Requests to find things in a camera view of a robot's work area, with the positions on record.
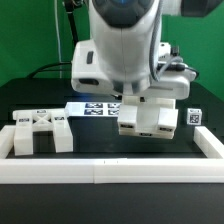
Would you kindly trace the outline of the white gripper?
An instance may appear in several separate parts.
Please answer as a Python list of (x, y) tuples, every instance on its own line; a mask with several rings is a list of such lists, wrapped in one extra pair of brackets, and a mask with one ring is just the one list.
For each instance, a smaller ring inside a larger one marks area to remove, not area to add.
[(185, 64), (174, 63), (154, 81), (144, 64), (131, 64), (129, 70), (123, 58), (112, 55), (112, 60), (115, 66), (99, 56), (93, 40), (79, 42), (72, 60), (73, 89), (82, 93), (178, 100), (189, 96), (191, 72)]

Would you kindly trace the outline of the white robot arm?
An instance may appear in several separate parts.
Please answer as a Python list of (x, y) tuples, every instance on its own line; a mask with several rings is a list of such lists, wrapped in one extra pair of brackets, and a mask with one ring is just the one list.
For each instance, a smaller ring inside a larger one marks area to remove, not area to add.
[(224, 0), (88, 0), (90, 38), (77, 43), (71, 84), (84, 93), (189, 96), (196, 73), (161, 42), (162, 17), (205, 17)]

